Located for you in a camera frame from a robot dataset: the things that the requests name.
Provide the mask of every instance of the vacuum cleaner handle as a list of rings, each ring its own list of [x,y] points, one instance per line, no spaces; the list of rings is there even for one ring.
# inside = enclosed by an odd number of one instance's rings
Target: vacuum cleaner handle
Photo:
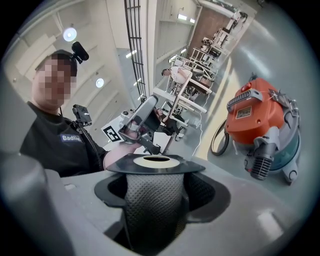
[[[235,104],[242,102],[244,100],[248,100],[250,98],[256,98],[262,102],[263,95],[260,91],[258,91],[256,89],[247,90],[244,93],[241,93],[240,95],[238,95],[238,96],[234,97],[232,100],[230,100],[226,105],[226,109],[228,110],[229,113],[231,113],[232,106],[234,106]]]

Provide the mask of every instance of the white cable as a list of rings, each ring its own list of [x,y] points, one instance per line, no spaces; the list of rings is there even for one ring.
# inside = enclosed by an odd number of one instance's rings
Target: white cable
[[[215,73],[215,75],[214,75],[213,81],[216,79],[217,74],[218,74],[218,70],[216,71],[216,73]],[[206,105],[207,102],[208,102],[209,96],[210,96],[210,94],[208,93],[208,97],[206,97],[206,101],[205,101],[205,103],[204,103],[204,105],[203,105],[203,108],[205,108],[205,105]],[[200,121],[199,121],[199,122],[196,124],[196,126],[195,126],[196,129],[198,129],[198,127],[200,127],[200,131],[201,131],[201,133],[200,133],[200,138],[199,138],[199,144],[198,144],[198,146],[196,146],[196,148],[194,149],[192,156],[194,156],[194,154],[196,153],[196,150],[198,149],[198,147],[199,147],[200,144],[201,144],[201,137],[202,137],[202,133],[203,133],[202,123],[201,123],[201,121],[202,121],[202,115],[201,115],[201,114],[202,114],[202,111],[200,112]]]

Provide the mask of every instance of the name tag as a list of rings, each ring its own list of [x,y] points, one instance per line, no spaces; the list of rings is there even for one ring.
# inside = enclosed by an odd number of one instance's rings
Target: name tag
[[[82,142],[79,135],[74,134],[60,134],[62,142]]]

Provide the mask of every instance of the man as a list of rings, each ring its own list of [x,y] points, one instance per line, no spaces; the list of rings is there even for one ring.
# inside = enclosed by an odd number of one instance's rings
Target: man
[[[165,126],[167,126],[167,128],[168,128],[169,130],[171,130],[171,131],[173,130],[179,138],[182,138],[182,137],[184,136],[184,134],[180,132],[180,130],[179,130],[178,126],[177,126],[177,121],[169,118],[168,115],[164,115],[164,112],[163,112],[162,109],[160,109],[160,108],[158,108],[156,111],[157,111],[157,116],[158,116],[158,118],[165,124]],[[178,115],[178,114],[173,114],[173,116],[174,116],[176,119],[184,122],[185,124],[187,124],[187,123],[189,122],[189,120],[185,121],[185,120],[184,120],[180,115]]]
[[[191,77],[193,80],[209,88],[207,84],[198,81],[197,77],[190,70],[187,70],[178,66],[172,66],[171,68],[166,68],[162,70],[161,74],[163,76],[171,76],[173,81],[175,81],[178,84],[184,84],[187,81],[188,77]],[[199,87],[198,85],[194,84],[191,81],[188,82],[187,86],[195,87],[198,91],[202,92],[203,94],[207,93],[206,90],[204,90],[203,88]]]
[[[106,169],[133,153],[141,145],[121,143],[107,152],[70,122],[58,114],[76,84],[77,63],[71,53],[58,50],[46,57],[36,68],[32,81],[32,99],[27,104],[37,118],[27,133],[20,152],[37,159],[45,169],[57,171],[61,177],[87,174]]]

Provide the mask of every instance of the orange vacuum cleaner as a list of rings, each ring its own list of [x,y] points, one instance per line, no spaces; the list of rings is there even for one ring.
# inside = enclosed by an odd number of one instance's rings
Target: orange vacuum cleaner
[[[224,128],[225,145],[229,136],[237,151],[246,155],[245,169],[258,180],[269,173],[283,172],[290,185],[298,177],[297,159],[300,153],[299,109],[295,100],[288,98],[262,78],[241,87],[226,106],[228,115],[212,139],[212,144]]]

